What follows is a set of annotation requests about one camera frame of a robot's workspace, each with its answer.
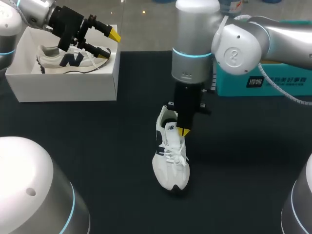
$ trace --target shoe toe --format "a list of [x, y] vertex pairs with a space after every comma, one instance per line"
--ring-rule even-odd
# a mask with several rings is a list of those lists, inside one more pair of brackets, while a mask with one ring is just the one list
[[174, 173], [171, 165], [160, 167], [162, 159], [155, 156], [153, 158], [153, 170], [160, 185], [166, 190], [183, 190], [190, 178], [189, 165], [180, 168], [178, 173]]

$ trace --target shoebox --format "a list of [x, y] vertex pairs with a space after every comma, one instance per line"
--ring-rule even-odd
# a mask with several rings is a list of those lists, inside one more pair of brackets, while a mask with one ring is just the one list
[[[312, 24], [311, 21], [290, 21], [294, 24]], [[262, 61], [264, 71], [278, 86], [293, 96], [312, 95], [312, 71], [283, 63]], [[216, 65], [216, 90], [219, 96], [281, 96], [262, 76], [258, 67], [242, 76], [226, 73]]]
[[42, 74], [37, 62], [39, 45], [57, 46], [53, 34], [27, 27], [16, 49], [6, 78], [19, 102], [109, 101], [117, 99], [120, 50], [118, 43], [94, 28], [86, 35], [87, 43], [106, 47], [112, 52], [100, 70], [82, 74]]

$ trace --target shiny floor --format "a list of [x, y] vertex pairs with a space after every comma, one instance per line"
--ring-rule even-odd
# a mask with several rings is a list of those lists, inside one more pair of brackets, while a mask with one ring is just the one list
[[[59, 0], [84, 16], [97, 15], [117, 24], [123, 51], [171, 50], [175, 35], [175, 0]], [[312, 0], [282, 0], [277, 4], [249, 0], [243, 14], [275, 20], [312, 20]]]

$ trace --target black logo on sneaker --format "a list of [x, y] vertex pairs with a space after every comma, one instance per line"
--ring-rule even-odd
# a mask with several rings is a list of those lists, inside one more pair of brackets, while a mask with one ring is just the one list
[[156, 131], [156, 154], [160, 156], [164, 156], [165, 148], [160, 147], [162, 144], [162, 136], [160, 131]]
[[62, 59], [62, 62], [60, 62], [61, 67], [66, 67], [66, 65], [69, 63], [72, 67], [79, 67], [80, 63], [83, 60], [83, 55], [81, 53], [78, 54], [77, 58], [75, 59], [74, 54], [66, 54], [64, 55], [64, 58]]

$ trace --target teal box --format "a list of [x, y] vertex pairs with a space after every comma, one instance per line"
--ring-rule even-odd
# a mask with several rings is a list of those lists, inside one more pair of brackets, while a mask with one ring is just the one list
[[[291, 21], [296, 24], [312, 24], [311, 21]], [[312, 71], [286, 64], [262, 64], [271, 80], [293, 96], [312, 95]], [[216, 87], [219, 96], [282, 96], [262, 76], [258, 67], [242, 76], [233, 76], [217, 64]]]

